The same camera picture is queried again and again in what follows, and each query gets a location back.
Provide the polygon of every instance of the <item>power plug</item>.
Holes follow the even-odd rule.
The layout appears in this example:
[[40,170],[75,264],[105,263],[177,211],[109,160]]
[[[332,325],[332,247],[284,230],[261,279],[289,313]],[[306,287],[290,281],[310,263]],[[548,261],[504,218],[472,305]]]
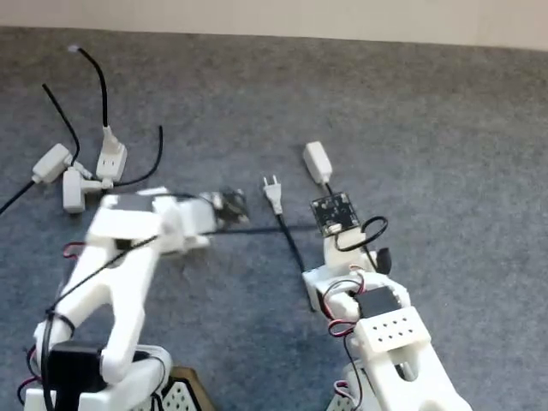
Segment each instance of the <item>power plug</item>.
[[86,180],[75,168],[69,167],[63,174],[63,209],[78,214],[86,209],[86,194],[112,188],[112,182]]
[[101,180],[119,182],[128,158],[128,149],[112,133],[110,126],[103,127],[103,146],[95,174]]
[[[54,182],[73,163],[70,151],[63,144],[55,144],[33,167],[33,181],[36,183]],[[92,178],[92,173],[78,163],[72,164],[85,178]]]
[[329,182],[333,168],[322,143],[319,141],[308,143],[302,157],[307,164],[308,172],[317,184]]

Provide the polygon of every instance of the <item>perforated plate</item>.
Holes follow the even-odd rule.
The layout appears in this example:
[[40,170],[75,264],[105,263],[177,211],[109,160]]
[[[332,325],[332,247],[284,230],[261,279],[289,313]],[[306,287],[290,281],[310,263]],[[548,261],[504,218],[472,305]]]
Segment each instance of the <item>perforated plate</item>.
[[430,342],[415,307],[405,307],[391,313],[361,319],[354,328],[367,359],[413,343]]
[[352,402],[335,394],[326,411],[352,411]]
[[[165,411],[198,411],[200,408],[194,403],[188,387],[183,382],[176,382],[162,401]],[[151,411],[151,400],[143,402],[139,407],[130,411]]]

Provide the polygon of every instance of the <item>black cable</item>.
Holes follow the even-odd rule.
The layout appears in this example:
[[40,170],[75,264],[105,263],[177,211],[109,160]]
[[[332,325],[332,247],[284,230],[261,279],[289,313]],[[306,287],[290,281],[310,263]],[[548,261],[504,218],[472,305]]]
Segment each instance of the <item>black cable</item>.
[[[311,231],[317,230],[318,226],[315,224],[303,224],[303,225],[288,225],[288,229],[292,231]],[[211,231],[204,233],[204,235],[259,235],[259,234],[277,234],[281,233],[281,227],[256,227],[252,229],[222,229],[219,231]]]
[[63,119],[65,126],[67,126],[68,131],[70,132],[70,135],[72,135],[72,140],[74,140],[74,144],[76,145],[76,151],[74,152],[74,156],[72,156],[72,162],[70,165],[74,165],[74,162],[78,158],[78,155],[80,154],[80,140],[78,140],[78,136],[76,135],[76,132],[74,131],[72,124],[68,120],[67,116],[65,116],[65,113],[63,109],[61,108],[61,105],[57,101],[56,97],[53,95],[53,92],[51,92],[50,88],[47,84],[43,84],[42,88],[44,89],[45,93],[48,95],[48,97],[51,100],[51,103],[54,105],[54,107],[57,110],[57,113],[59,113],[59,116]]
[[360,380],[360,373],[358,372],[358,367],[356,366],[356,363],[354,362],[354,358],[352,358],[352,355],[350,354],[350,350],[348,349],[348,336],[350,334],[347,334],[346,336],[344,336],[342,338],[342,345],[344,345],[344,351],[346,351],[346,355],[348,356],[348,358],[350,359],[350,363],[352,364],[352,368],[354,368],[354,372],[356,374],[356,380],[358,382],[358,387],[360,389],[360,396],[359,396],[359,400],[358,400],[358,404],[352,408],[352,411],[356,411],[358,409],[360,409],[361,407],[361,402],[363,401],[363,387],[361,386],[361,380]]
[[34,376],[32,378],[26,379],[17,387],[17,399],[19,400],[21,405],[25,405],[25,400],[23,400],[23,390],[27,385],[35,383],[36,381],[38,381],[38,377]]
[[101,66],[99,66],[99,63],[97,63],[97,61],[93,57],[91,57],[87,53],[87,51],[85,51],[81,47],[78,47],[78,52],[82,56],[84,56],[87,61],[93,65],[95,71],[97,71],[97,74],[99,76],[99,83],[101,84],[101,95],[103,96],[103,127],[109,127],[109,110],[107,102],[106,81],[104,80],[103,70],[101,69]]
[[130,184],[135,184],[137,182],[142,182],[146,180],[148,177],[154,174],[156,170],[158,169],[158,166],[160,165],[160,160],[162,159],[163,151],[164,151],[164,128],[162,126],[159,126],[158,127],[158,155],[156,156],[156,160],[154,161],[152,168],[146,174],[144,174],[143,176],[139,178],[129,180],[128,182],[115,182],[114,187],[128,186]]
[[32,186],[34,185],[34,181],[31,180],[30,182],[28,182],[27,184],[25,184],[25,186],[23,186],[17,193],[15,193],[15,195],[9,199],[8,201],[6,201],[6,204],[4,204],[2,206],[2,208],[0,208],[0,215],[3,214],[4,211],[8,210],[8,207],[11,206],[12,204],[14,204],[24,193],[26,193]]
[[51,399],[50,377],[48,372],[48,357],[50,356],[51,328],[53,327],[53,313],[48,313],[45,318],[44,335],[42,336],[42,351],[40,353],[40,370],[42,377],[42,392],[46,411],[55,411]]
[[283,235],[285,235],[285,238],[288,241],[289,248],[291,249],[291,253],[295,257],[295,261],[297,262],[297,265],[299,266],[299,269],[301,272],[305,271],[305,263],[302,261],[301,252],[299,251],[299,248],[295,244],[295,240],[293,239],[293,236],[291,235],[291,232],[289,231],[289,228],[287,224],[285,223],[285,220],[283,219],[282,214],[276,215],[277,223],[280,226],[280,229],[283,232]]
[[334,319],[332,316],[331,316],[331,313],[330,313],[330,310],[327,308],[327,304],[325,304],[325,298],[327,297],[327,295],[339,284],[342,284],[342,283],[352,283],[352,284],[355,284],[358,286],[358,290],[363,290],[364,288],[364,277],[363,276],[360,276],[361,277],[361,283],[358,283],[357,281],[353,280],[353,279],[350,279],[350,278],[343,278],[342,280],[337,280],[335,281],[334,283],[332,283],[328,288],[327,290],[322,294],[322,312],[325,314],[326,317],[328,317],[329,319]]
[[128,255],[130,252],[132,252],[133,250],[139,248],[139,247],[143,247],[145,246],[146,244],[148,244],[149,242],[152,242],[154,240],[156,240],[158,238],[157,235],[153,235],[152,237],[149,237],[147,238],[146,240],[143,240],[143,241],[140,241],[136,244],[134,244],[133,246],[131,246],[130,248],[126,249],[126,250],[123,250],[122,252],[120,252],[119,254],[117,254],[115,257],[111,258],[110,260],[108,260],[106,263],[104,263],[103,265],[101,265],[97,270],[95,270],[94,272],[92,272],[89,276],[87,277],[84,277],[84,279],[82,279],[81,281],[79,281],[76,285],[74,285],[72,288],[70,288],[67,292],[65,292],[64,294],[60,295],[59,297],[56,298],[56,300],[53,302],[53,304],[51,304],[51,306],[48,308],[48,310],[46,310],[46,312],[54,312],[55,311],[55,307],[57,306],[57,304],[59,304],[59,302],[61,302],[62,300],[64,300],[67,295],[71,294],[72,292],[74,292],[76,289],[78,289],[79,287],[81,287],[84,283],[87,283],[89,280],[91,280],[92,278],[94,278],[95,276],[97,276],[102,270],[104,270],[105,268],[107,268],[109,265],[112,265],[114,263],[116,263],[119,259],[122,259],[123,257],[125,257],[126,255]]
[[357,248],[367,246],[367,244],[371,244],[372,242],[377,240],[386,231],[386,229],[388,228],[388,219],[386,217],[383,217],[383,216],[375,216],[375,217],[369,218],[367,221],[365,221],[361,225],[361,232],[365,233],[367,227],[369,227],[372,223],[376,223],[377,221],[380,221],[380,222],[383,223],[383,225],[381,225],[380,229],[378,229],[378,231],[375,234],[367,237],[364,241],[360,241],[356,244],[353,244],[352,246],[340,247],[339,242],[338,242],[339,234],[335,235],[335,249],[337,251],[341,251],[343,253],[346,253],[347,251],[354,251]]
[[325,186],[325,189],[327,190],[327,192],[329,193],[329,195],[332,197],[333,196],[333,190],[331,190],[331,186],[329,185],[329,183],[325,183],[324,184]]
[[33,377],[39,378],[39,375],[33,370],[33,355],[36,353],[36,344],[34,344],[31,349],[27,351],[27,368],[28,371],[33,375]]
[[373,260],[373,257],[371,256],[371,253],[369,252],[369,248],[367,248],[367,246],[363,246],[363,251],[366,252],[366,256],[369,262],[371,263],[371,267],[373,267],[375,271],[378,271],[377,263],[375,263],[375,261]]
[[153,392],[151,394],[152,401],[151,401],[151,411],[156,411],[154,407],[154,403],[158,405],[158,411],[164,411],[164,405],[162,404],[162,398],[157,392]]
[[167,370],[165,369],[165,364],[162,360],[160,360],[159,357],[157,356],[154,356],[154,355],[151,355],[149,357],[150,359],[154,359],[154,360],[158,360],[160,364],[162,364],[162,368],[164,369],[164,375],[162,376],[162,379],[160,380],[158,386],[156,387],[156,389],[152,392],[151,394],[151,411],[155,411],[155,408],[154,408],[154,402],[156,401],[156,404],[158,405],[158,411],[164,411],[164,405],[162,404],[162,397],[156,392],[160,389],[160,387],[162,386],[162,383],[164,382],[165,380],[165,374],[167,373]]

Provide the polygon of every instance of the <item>wire bundle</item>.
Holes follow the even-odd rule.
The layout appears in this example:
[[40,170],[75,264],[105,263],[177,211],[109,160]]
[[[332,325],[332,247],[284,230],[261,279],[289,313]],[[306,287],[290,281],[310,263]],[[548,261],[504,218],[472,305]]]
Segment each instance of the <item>wire bundle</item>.
[[[353,269],[360,269],[363,270],[358,265],[351,265],[349,267],[350,270]],[[332,283],[327,290],[322,295],[322,307],[324,308],[325,315],[331,320],[327,326],[327,332],[329,332],[329,335],[335,338],[342,338],[342,345],[344,346],[344,350],[350,359],[350,363],[352,364],[352,367],[354,368],[354,373],[356,376],[356,381],[358,384],[358,388],[360,391],[360,394],[358,396],[358,399],[354,398],[349,392],[349,384],[346,380],[337,380],[335,383],[333,383],[333,390],[335,393],[343,398],[349,399],[353,403],[352,411],[358,410],[361,406],[361,403],[363,401],[363,387],[361,386],[360,381],[360,373],[358,371],[358,367],[355,365],[354,358],[352,357],[352,354],[350,354],[350,350],[348,349],[348,337],[354,332],[354,327],[356,325],[355,321],[346,320],[346,319],[335,319],[333,316],[333,313],[329,306],[325,303],[327,295],[335,289],[338,285],[342,283],[352,283],[353,285],[356,285],[358,287],[358,290],[356,291],[356,294],[362,294],[366,292],[366,283],[365,278],[363,275],[360,274],[361,281],[357,282],[354,279],[350,278],[344,278],[341,280],[337,280],[334,283]],[[343,327],[342,330],[335,330],[336,327],[340,325],[346,325],[346,327]]]

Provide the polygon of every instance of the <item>gray carpet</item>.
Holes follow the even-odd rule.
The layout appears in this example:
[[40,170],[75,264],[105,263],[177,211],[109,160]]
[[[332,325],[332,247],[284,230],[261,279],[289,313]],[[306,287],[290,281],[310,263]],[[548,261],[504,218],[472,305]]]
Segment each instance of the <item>gray carpet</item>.
[[[311,222],[320,196],[301,161],[322,140],[332,186],[361,218],[390,219],[393,277],[406,285],[447,373],[475,410],[548,409],[548,55],[436,45],[76,30],[0,29],[0,203],[67,131],[46,81],[94,169],[100,93],[85,46],[110,87],[110,119],[129,149],[125,177],[165,154],[136,188],[247,192],[253,223],[274,224],[261,176],[283,183],[286,219]],[[59,183],[35,187],[0,221],[0,402],[19,409],[23,349],[93,215],[63,213]],[[322,263],[316,232],[295,235]],[[162,260],[143,343],[195,367],[222,410],[325,409],[347,363],[308,310],[281,235],[217,237]],[[101,339],[108,310],[80,336]]]

